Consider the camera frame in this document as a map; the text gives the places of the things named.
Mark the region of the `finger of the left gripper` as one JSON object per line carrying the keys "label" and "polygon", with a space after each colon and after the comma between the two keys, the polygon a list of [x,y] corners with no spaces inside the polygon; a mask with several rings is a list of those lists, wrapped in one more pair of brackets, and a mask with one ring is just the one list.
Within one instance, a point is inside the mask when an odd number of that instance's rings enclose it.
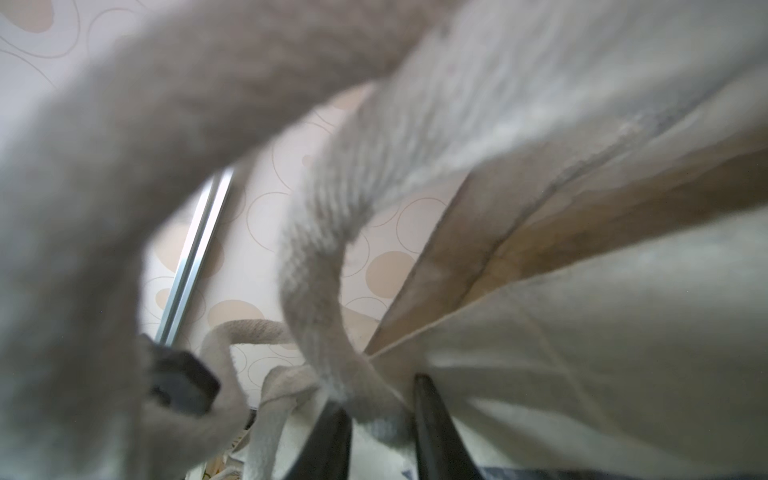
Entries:
{"label": "finger of the left gripper", "polygon": [[149,375],[148,396],[159,405],[185,415],[200,417],[212,408],[221,383],[191,352],[140,336]]}

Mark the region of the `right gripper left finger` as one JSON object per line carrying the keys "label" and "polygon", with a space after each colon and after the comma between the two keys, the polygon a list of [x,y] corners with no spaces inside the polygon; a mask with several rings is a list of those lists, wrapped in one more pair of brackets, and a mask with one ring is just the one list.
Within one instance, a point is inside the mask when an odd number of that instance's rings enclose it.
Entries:
{"label": "right gripper left finger", "polygon": [[327,402],[284,480],[347,480],[353,425],[345,410]]}

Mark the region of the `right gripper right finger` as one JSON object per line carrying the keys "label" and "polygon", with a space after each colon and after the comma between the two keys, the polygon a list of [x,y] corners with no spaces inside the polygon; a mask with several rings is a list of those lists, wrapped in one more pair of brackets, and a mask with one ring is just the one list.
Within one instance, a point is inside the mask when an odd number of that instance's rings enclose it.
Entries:
{"label": "right gripper right finger", "polygon": [[434,382],[425,374],[415,376],[414,415],[419,479],[483,479]]}

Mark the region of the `white canvas grocery bag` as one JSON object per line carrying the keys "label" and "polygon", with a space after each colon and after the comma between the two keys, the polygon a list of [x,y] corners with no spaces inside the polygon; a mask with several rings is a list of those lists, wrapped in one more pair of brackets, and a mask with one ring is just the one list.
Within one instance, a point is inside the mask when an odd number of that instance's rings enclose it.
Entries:
{"label": "white canvas grocery bag", "polygon": [[[153,393],[144,250],[216,172],[372,92],[290,195],[281,321],[214,327],[209,411]],[[414,379],[472,471],[767,471],[763,1],[178,1],[1,149],[1,475],[247,479],[353,424],[416,461]]]}

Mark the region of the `aluminium frame bar left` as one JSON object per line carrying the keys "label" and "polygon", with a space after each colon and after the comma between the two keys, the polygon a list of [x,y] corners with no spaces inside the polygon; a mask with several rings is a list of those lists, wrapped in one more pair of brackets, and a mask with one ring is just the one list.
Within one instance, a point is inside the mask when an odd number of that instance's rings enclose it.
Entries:
{"label": "aluminium frame bar left", "polygon": [[234,168],[226,168],[213,175],[200,190],[168,301],[155,335],[155,342],[160,345],[172,347],[182,327],[229,196],[233,176]]}

